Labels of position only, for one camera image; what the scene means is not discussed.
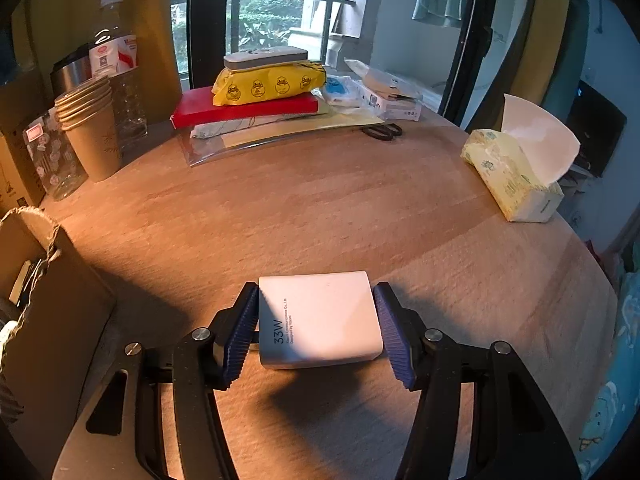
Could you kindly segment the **stainless steel thermos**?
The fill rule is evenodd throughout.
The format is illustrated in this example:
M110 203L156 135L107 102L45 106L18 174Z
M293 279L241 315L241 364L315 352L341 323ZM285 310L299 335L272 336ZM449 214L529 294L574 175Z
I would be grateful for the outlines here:
M50 73L53 97L56 99L91 78L89 46L82 44L55 62Z

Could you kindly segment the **black scissors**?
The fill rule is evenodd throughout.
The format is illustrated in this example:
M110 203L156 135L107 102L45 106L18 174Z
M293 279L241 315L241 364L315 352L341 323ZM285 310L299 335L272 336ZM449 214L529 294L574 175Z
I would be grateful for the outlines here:
M370 138L390 142L402 136L404 130L396 124L379 124L361 127L360 131Z

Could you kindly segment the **clear plastic water bottle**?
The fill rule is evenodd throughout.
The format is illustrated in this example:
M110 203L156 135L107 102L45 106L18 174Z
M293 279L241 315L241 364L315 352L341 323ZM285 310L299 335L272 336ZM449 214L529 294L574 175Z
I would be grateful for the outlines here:
M124 0L100 0L99 19L89 42L93 77L107 76L120 148L126 150L148 133L138 84L138 40L122 17Z

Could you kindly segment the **grey case on wipes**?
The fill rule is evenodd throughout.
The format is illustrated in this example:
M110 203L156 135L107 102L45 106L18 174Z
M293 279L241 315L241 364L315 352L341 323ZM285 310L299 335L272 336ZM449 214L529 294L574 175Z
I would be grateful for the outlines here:
M281 65L308 60L308 51L298 47L280 46L233 52L224 56L228 70L252 70L262 66Z

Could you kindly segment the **floral glass jar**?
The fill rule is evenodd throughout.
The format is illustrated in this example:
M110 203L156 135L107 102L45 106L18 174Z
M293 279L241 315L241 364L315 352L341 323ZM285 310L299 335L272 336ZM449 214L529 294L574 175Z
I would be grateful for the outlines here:
M88 179L54 107L27 125L23 139L40 182L52 200L64 200Z

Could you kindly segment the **yellow wet wipes pack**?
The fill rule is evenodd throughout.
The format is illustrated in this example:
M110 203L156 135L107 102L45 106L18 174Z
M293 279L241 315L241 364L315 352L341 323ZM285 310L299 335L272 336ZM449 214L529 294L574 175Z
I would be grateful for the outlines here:
M326 69L316 62L262 66L251 70L224 68L213 88L215 106L237 106L292 98L326 84Z

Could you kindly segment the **white power adapter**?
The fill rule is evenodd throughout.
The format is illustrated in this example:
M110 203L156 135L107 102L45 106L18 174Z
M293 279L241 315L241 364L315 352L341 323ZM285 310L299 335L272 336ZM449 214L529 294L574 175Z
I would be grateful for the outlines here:
M259 359L268 370L372 361L383 338L364 271L262 276Z

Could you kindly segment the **tissue pack with tissue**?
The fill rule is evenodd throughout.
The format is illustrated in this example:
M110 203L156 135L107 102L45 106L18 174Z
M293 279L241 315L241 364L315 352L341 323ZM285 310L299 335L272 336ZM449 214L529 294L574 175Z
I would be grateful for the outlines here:
M559 180L579 149L558 118L507 94L501 128L473 130L461 157L477 171L506 221L546 223L562 202Z

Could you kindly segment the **white pill bottle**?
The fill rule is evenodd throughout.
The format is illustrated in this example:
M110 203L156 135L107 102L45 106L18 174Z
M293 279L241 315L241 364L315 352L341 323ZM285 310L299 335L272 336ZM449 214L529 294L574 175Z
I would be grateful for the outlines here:
M6 324L4 324L4 326L0 330L0 356L3 353L4 347L6 346L6 343L8 342L10 336L12 335L13 331L16 329L16 326L17 326L16 321L9 321L9 322L6 322Z

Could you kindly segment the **brown lamp packaging box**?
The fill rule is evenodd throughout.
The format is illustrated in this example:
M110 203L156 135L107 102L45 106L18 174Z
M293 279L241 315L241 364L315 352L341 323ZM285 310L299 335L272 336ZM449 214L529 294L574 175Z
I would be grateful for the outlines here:
M23 139L24 130L46 110L46 104L38 70L21 72L1 86L2 214L13 208L38 206L46 194Z

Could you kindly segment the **cardboard box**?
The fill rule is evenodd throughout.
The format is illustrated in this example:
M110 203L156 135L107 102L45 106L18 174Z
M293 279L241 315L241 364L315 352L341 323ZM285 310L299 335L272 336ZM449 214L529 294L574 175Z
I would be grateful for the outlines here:
M24 261L37 259L43 264L1 355L1 404L7 422L31 417L66 432L116 299L60 224L38 208L14 208L1 220L3 300Z

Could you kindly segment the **grey headboard bed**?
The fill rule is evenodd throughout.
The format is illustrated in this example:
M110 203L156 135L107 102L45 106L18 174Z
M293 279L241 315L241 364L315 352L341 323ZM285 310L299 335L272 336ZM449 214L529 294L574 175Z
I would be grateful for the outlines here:
M623 252L615 274L618 305L611 361L578 439L582 478L591 478L611 455L639 408L639 243Z

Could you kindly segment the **white small boxes pile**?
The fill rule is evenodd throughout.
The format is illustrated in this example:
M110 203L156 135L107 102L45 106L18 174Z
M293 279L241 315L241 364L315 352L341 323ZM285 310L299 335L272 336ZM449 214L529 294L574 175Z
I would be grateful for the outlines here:
M329 74L320 89L328 104L338 108L361 108L388 122L417 122L420 119L420 92L413 84L353 58L345 64L349 73Z

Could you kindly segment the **black television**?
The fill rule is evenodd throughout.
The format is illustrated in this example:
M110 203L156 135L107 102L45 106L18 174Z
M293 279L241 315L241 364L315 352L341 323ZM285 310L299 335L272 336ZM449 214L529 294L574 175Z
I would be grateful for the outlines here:
M566 125L580 143L575 164L600 178L627 123L626 115L588 82L579 81Z

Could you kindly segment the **stack of paper cups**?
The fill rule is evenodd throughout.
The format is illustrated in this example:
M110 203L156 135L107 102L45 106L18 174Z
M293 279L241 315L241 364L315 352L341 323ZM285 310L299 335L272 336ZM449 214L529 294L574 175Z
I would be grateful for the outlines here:
M122 166L110 78L92 77L54 100L55 116L90 180L100 182Z

